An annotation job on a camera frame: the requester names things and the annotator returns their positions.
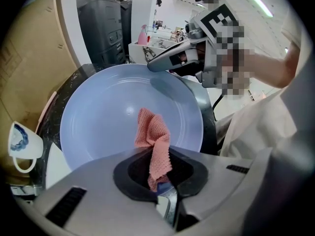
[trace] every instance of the white sleeve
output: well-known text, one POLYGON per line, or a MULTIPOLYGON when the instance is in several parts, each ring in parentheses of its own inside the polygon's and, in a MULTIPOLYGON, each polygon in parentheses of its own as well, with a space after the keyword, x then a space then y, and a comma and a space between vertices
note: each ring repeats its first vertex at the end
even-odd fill
POLYGON ((284 19, 281 33, 289 40, 301 48, 302 23, 295 12, 290 9, 284 19))

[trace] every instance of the pink cloth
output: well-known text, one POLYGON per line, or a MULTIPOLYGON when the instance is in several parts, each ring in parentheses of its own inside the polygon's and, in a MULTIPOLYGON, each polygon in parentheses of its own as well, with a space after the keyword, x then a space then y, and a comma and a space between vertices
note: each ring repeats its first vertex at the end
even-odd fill
POLYGON ((140 109, 135 146, 138 148, 154 146, 148 178, 152 191, 157 191, 159 182, 169 182, 166 175, 172 170, 168 153, 169 145, 170 133, 162 116, 155 115, 146 108, 140 109))

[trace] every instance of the mug handle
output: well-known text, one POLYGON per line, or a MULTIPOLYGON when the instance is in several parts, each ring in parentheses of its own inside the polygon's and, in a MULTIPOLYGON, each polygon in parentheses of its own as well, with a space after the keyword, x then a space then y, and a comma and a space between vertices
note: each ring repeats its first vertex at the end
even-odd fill
POLYGON ((18 165, 17 161, 16 161, 16 157, 13 157, 13 163, 14 166, 16 167, 16 169, 21 172, 21 173, 28 173, 30 172, 34 167, 35 167, 35 163, 36 163, 37 158, 33 159, 31 166, 27 169, 27 170, 23 170, 20 168, 20 166, 18 165))

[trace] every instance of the light blue plate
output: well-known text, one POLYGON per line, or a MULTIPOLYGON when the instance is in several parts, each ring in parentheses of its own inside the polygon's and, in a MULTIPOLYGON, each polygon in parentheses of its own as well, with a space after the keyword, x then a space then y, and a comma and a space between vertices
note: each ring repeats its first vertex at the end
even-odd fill
POLYGON ((133 149, 143 107, 162 115, 171 145, 200 151, 202 116, 185 84, 168 72, 124 64, 91 76, 69 99, 60 128, 69 167, 133 149))

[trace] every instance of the pink bottle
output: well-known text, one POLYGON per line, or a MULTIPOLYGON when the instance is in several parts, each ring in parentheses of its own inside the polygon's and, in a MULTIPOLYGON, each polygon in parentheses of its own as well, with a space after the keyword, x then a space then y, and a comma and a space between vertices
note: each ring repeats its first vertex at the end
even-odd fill
POLYGON ((138 37, 138 45, 147 45, 147 34, 146 34, 147 25, 143 25, 141 28, 140 35, 138 37))

